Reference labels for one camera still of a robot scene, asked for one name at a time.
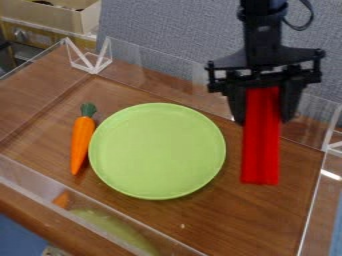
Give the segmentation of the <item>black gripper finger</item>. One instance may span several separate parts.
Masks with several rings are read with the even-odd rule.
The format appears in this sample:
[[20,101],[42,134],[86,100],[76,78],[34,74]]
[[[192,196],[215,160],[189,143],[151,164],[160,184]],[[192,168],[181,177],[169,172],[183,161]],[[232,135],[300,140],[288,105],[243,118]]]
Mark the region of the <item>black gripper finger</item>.
[[224,95],[227,96],[233,121],[243,126],[245,119],[245,89],[236,85],[227,84]]
[[295,115],[306,83],[300,79],[285,80],[280,85],[280,120],[288,122]]

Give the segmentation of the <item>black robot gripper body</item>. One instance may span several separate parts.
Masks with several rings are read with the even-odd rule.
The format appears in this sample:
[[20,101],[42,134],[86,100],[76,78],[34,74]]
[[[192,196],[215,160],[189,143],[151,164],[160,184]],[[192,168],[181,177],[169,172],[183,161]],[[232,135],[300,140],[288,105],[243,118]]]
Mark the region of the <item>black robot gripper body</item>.
[[303,86],[322,78],[322,49],[298,48],[281,44],[281,24],[285,9],[240,9],[243,48],[232,55],[207,62],[207,88],[227,94],[231,88],[259,88],[292,83]]

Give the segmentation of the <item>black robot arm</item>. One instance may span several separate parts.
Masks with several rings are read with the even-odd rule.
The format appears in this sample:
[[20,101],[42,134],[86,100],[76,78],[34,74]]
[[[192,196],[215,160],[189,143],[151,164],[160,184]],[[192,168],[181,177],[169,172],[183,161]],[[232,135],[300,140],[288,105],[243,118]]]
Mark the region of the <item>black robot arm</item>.
[[227,97],[237,124],[245,123],[249,89],[279,90],[277,116],[288,122],[303,89],[322,81],[320,60],[326,52],[281,44],[287,9],[287,0],[240,0],[236,16],[243,23],[243,48],[205,65],[208,91]]

